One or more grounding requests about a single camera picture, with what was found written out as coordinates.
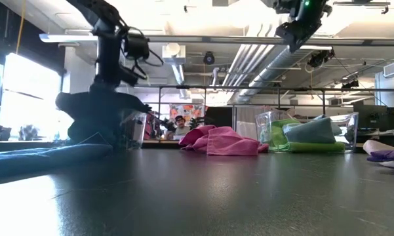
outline colorful poster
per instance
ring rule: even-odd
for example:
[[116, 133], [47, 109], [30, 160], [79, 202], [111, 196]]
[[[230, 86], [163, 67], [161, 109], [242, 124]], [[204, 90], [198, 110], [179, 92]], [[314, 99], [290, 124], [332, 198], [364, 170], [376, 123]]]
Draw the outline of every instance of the colorful poster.
[[175, 117], [181, 115], [186, 120], [186, 124], [192, 118], [204, 117], [204, 106], [203, 105], [170, 105], [170, 120], [175, 122]]

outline gray table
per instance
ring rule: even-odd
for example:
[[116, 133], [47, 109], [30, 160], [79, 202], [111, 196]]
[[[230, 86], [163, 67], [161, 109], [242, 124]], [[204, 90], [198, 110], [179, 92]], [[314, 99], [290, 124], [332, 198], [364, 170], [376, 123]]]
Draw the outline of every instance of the gray table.
[[133, 151], [0, 180], [0, 235], [394, 236], [394, 169], [365, 159]]

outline pink towel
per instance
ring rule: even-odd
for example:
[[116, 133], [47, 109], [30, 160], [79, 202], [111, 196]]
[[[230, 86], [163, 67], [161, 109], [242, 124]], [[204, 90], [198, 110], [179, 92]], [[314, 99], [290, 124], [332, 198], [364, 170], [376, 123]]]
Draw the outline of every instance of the pink towel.
[[194, 150], [208, 155], [257, 155], [268, 150], [268, 145], [260, 146], [257, 140], [238, 135], [230, 127], [216, 128], [207, 125], [191, 130], [183, 137], [180, 145], [184, 150]]

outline ceiling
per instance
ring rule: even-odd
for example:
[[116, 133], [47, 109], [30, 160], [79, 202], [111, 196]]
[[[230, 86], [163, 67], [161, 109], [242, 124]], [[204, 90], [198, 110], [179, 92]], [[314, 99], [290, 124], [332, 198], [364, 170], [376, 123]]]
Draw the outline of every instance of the ceiling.
[[[14, 12], [20, 14], [22, 1], [0, 0]], [[107, 0], [117, 7], [132, 26], [140, 28], [145, 34], [168, 35], [221, 35], [243, 36], [249, 31], [248, 25], [269, 22], [276, 24], [283, 16], [276, 15], [260, 0], [240, 0], [228, 7], [213, 7], [212, 0]], [[394, 0], [387, 14], [380, 14], [381, 9], [364, 7], [334, 7], [329, 19], [319, 34], [330, 33], [335, 37], [358, 38], [390, 38], [394, 39]], [[47, 33], [84, 33], [91, 27], [75, 8], [65, 0], [27, 0], [26, 19]], [[161, 54], [163, 44], [151, 44], [151, 48]], [[185, 73], [211, 72], [215, 67], [228, 67], [233, 62], [240, 45], [221, 44], [185, 44], [187, 60]], [[323, 68], [312, 74], [305, 71], [306, 60], [302, 60], [297, 68], [301, 70], [283, 71], [285, 80], [283, 87], [325, 87], [340, 83], [342, 78], [356, 71], [364, 70], [362, 76], [370, 78], [370, 73], [381, 71], [381, 66], [394, 59], [394, 47], [335, 47], [337, 60], [331, 60]], [[213, 66], [204, 66], [203, 55], [212, 51], [216, 57]], [[86, 61], [96, 58], [96, 44], [82, 43], [79, 52]], [[366, 62], [366, 66], [356, 66]], [[262, 69], [261, 64], [253, 76]], [[151, 78], [166, 78], [167, 83], [174, 83], [172, 68], [165, 65], [161, 68], [143, 66]], [[253, 76], [248, 76], [242, 85], [247, 85]], [[209, 76], [186, 76], [187, 83], [208, 84]]]

